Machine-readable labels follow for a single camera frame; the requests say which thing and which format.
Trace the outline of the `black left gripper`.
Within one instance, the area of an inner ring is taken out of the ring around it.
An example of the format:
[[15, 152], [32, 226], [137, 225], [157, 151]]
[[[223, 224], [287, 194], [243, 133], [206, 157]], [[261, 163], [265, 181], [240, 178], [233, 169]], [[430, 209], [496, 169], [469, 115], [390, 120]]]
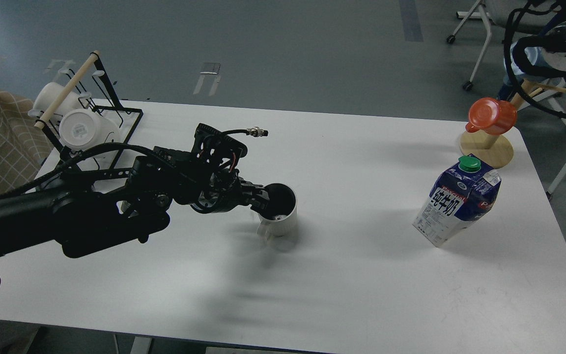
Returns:
[[227, 212], [237, 206], [263, 214], [269, 207], [269, 191], [262, 184], [243, 181], [237, 172], [213, 173], [209, 180], [186, 184], [187, 204], [200, 214]]

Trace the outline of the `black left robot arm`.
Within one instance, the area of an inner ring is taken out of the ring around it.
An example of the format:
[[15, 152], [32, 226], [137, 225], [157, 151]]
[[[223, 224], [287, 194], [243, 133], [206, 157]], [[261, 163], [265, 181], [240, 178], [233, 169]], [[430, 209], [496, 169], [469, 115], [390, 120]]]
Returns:
[[201, 214], [236, 206], [273, 214], [274, 192], [239, 175], [247, 146], [238, 133], [200, 123], [190, 151], [126, 143], [83, 151], [0, 195], [0, 257], [51, 240], [70, 258], [144, 243], [170, 224], [172, 203]]

